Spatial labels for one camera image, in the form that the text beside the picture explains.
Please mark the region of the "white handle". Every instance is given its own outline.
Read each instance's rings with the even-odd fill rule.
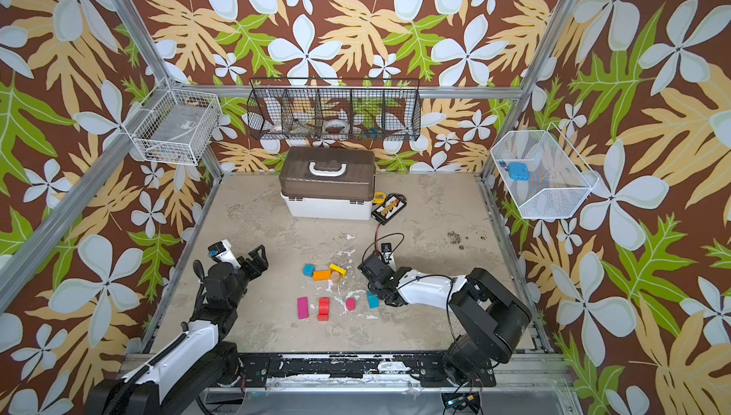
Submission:
[[[338,175],[345,174],[345,168],[347,166],[347,163],[342,163],[340,165],[340,169],[337,171],[320,171],[319,169],[315,169],[315,162],[310,161],[310,172],[313,175],[319,175],[321,177],[337,177]]]

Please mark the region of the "basket handle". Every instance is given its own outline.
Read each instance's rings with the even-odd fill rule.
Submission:
[[[310,173],[313,175],[319,175],[320,177],[337,177],[338,175],[345,174],[345,168],[347,167],[347,163],[342,163],[340,165],[340,169],[337,171],[321,171],[319,169],[315,169],[315,162],[310,161]]]

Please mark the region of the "white wire basket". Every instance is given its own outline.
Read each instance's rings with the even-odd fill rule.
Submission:
[[[570,219],[599,182],[597,173],[561,131],[562,144],[550,131],[509,131],[490,149],[508,193],[526,220]],[[586,167],[582,174],[573,159]],[[505,169],[523,163],[527,180],[514,180]]]
[[[129,137],[146,161],[197,166],[222,115],[213,93],[170,88]]]

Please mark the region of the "pink block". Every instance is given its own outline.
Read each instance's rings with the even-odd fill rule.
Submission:
[[[297,315],[300,317],[300,320],[306,319],[310,316],[307,309],[306,297],[297,298]]]

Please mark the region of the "blue object in basket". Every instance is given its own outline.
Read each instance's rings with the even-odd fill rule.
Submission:
[[[507,166],[507,173],[513,180],[526,181],[531,177],[531,173],[528,172],[528,167],[525,163],[510,163]]]

